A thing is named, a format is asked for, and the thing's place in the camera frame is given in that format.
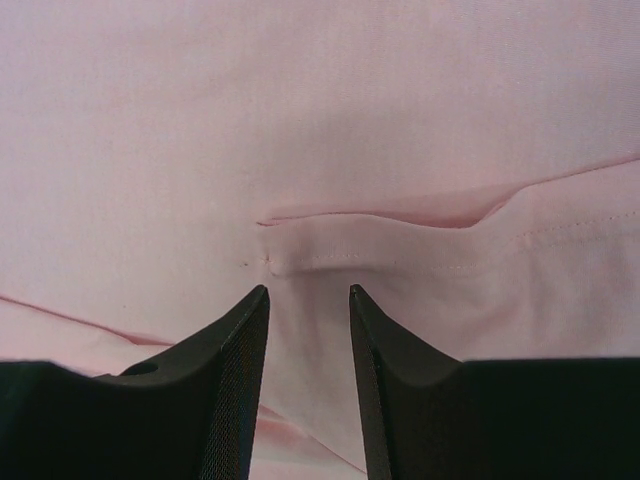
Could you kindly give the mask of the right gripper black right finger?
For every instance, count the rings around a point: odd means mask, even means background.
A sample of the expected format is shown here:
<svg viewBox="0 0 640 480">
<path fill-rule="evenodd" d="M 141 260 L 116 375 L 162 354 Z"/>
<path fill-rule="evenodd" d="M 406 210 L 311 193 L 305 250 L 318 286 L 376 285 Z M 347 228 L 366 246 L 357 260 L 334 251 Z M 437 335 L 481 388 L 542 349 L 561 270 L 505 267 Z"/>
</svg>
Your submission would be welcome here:
<svg viewBox="0 0 640 480">
<path fill-rule="evenodd" d="M 459 361 L 360 286 L 350 331 L 371 479 L 635 479 L 635 358 Z"/>
</svg>

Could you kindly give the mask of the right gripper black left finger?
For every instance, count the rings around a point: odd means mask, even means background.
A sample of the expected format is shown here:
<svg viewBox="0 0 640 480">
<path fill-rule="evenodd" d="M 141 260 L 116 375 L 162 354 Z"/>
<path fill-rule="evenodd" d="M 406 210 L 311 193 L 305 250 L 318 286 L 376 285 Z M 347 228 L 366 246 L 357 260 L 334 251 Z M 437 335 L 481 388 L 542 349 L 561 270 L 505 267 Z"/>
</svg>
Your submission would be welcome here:
<svg viewBox="0 0 640 480">
<path fill-rule="evenodd" d="M 255 287 L 219 320 L 118 375 L 1 366 L 5 479 L 245 479 L 269 325 Z"/>
</svg>

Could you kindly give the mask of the pink t shirt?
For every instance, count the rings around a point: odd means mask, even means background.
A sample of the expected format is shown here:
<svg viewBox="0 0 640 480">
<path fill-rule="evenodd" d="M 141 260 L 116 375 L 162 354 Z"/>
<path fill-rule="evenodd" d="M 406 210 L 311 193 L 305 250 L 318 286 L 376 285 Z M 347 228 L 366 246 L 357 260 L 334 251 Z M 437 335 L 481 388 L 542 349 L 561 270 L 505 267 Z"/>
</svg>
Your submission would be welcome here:
<svg viewBox="0 0 640 480">
<path fill-rule="evenodd" d="M 457 358 L 639 353 L 635 1 L 5 1 L 1 356 L 271 297 L 251 475 L 361 479 L 349 288 Z"/>
</svg>

